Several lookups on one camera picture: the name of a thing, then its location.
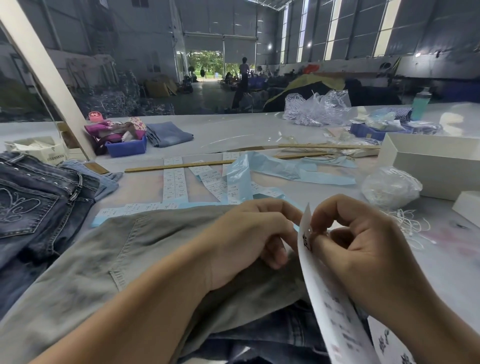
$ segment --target left hand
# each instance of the left hand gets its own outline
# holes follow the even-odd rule
[[[288,261],[282,239],[297,251],[302,212],[283,200],[250,200],[231,209],[205,229],[192,244],[208,254],[207,285],[210,291],[230,282],[261,257],[272,269]]]

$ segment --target blue bin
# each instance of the blue bin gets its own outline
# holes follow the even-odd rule
[[[133,156],[135,154],[144,154],[147,151],[147,136],[141,140],[131,140],[122,143],[106,142],[105,146],[112,158]]]
[[[405,131],[402,132],[382,132],[380,130],[366,126],[365,124],[352,124],[352,126],[350,126],[350,132],[357,138],[369,138],[381,142],[385,139],[385,134],[387,133],[412,133],[412,128],[408,127],[407,125],[403,125],[403,127],[405,128]]]

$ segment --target embroidered pocket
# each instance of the embroidered pocket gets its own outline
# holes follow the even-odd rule
[[[0,239],[35,232],[57,200],[0,179]]]

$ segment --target plastic bottle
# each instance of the plastic bottle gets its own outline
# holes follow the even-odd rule
[[[426,87],[422,92],[417,93],[415,99],[413,100],[413,111],[412,111],[412,120],[418,121],[421,120],[425,109],[427,108],[432,94],[430,93],[430,88]]]

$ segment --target floor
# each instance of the floor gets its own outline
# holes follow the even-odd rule
[[[162,103],[172,103],[176,115],[212,114],[218,109],[231,108],[235,92],[221,87],[219,80],[208,79],[192,85],[192,94],[163,98]]]

